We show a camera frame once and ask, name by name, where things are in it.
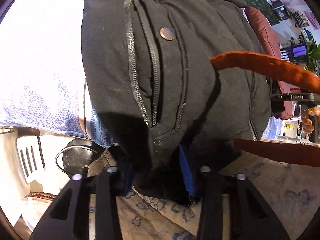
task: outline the green leaves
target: green leaves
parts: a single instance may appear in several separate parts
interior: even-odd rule
[[[294,38],[292,36],[291,36],[291,39],[289,40],[289,42],[290,42],[290,46],[296,45]]]
[[[311,51],[313,50],[312,45],[307,40],[304,40],[304,44],[307,46],[307,50],[306,50],[307,54],[310,54]]]
[[[314,72],[316,70],[316,63],[314,62],[313,58],[310,57],[309,55],[305,56],[305,63],[309,71]]]
[[[310,52],[310,56],[315,60],[320,60],[320,44]]]
[[[313,38],[312,36],[312,39],[311,39],[311,45],[312,45],[312,48],[315,49],[317,47],[317,44],[316,44],[316,41],[315,39]]]

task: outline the hand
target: hand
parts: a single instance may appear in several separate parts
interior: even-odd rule
[[[320,122],[320,108],[313,107],[308,109],[308,114],[311,116],[317,116],[318,121]],[[312,131],[315,129],[312,125],[312,121],[310,119],[306,118],[306,115],[304,113],[301,114],[301,121],[302,121],[302,128],[305,133],[312,133]]]

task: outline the blue and white towel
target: blue and white towel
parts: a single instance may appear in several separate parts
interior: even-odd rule
[[[282,120],[280,118],[271,117],[268,125],[262,134],[262,138],[274,140],[280,135],[282,127]]]
[[[88,91],[84,103],[83,2],[13,3],[0,24],[0,125],[90,137],[103,147],[112,145]]]

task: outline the black jacket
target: black jacket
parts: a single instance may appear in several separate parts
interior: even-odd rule
[[[181,145],[196,173],[240,153],[232,139],[260,139],[271,116],[266,78],[209,58],[264,51],[243,0],[85,0],[82,56],[92,103],[135,167],[135,188],[186,194]],[[169,28],[174,39],[161,37]]]

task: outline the black zipper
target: black zipper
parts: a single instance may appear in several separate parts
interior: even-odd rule
[[[134,36],[133,36],[133,28],[132,28],[132,20],[131,20],[131,10],[133,9],[132,0],[124,0],[124,7],[126,8],[126,16],[127,16],[126,35],[127,35],[128,56],[129,56],[129,76],[131,81],[132,93],[140,108],[143,120],[146,122],[148,126],[151,127],[150,119],[146,111],[146,108],[144,106],[142,96],[140,93],[139,83],[138,83],[136,53],[134,48]]]
[[[250,105],[249,105],[249,127],[252,133],[252,137],[254,141],[258,140],[257,133],[254,130],[251,120],[251,106],[252,106],[252,97],[253,97],[253,89],[254,89],[254,73],[252,72],[252,81],[251,81],[251,89],[250,89]]]
[[[152,82],[153,90],[152,90],[152,98],[151,98],[151,119],[152,119],[152,126],[155,126],[157,123],[157,109],[158,109],[158,103],[159,103],[160,79],[161,79],[159,53],[158,53],[156,41],[152,35],[152,30],[143,6],[140,4],[139,0],[133,0],[133,3],[138,12],[142,30],[147,40],[148,49],[151,55],[152,79],[153,79],[153,82]]]

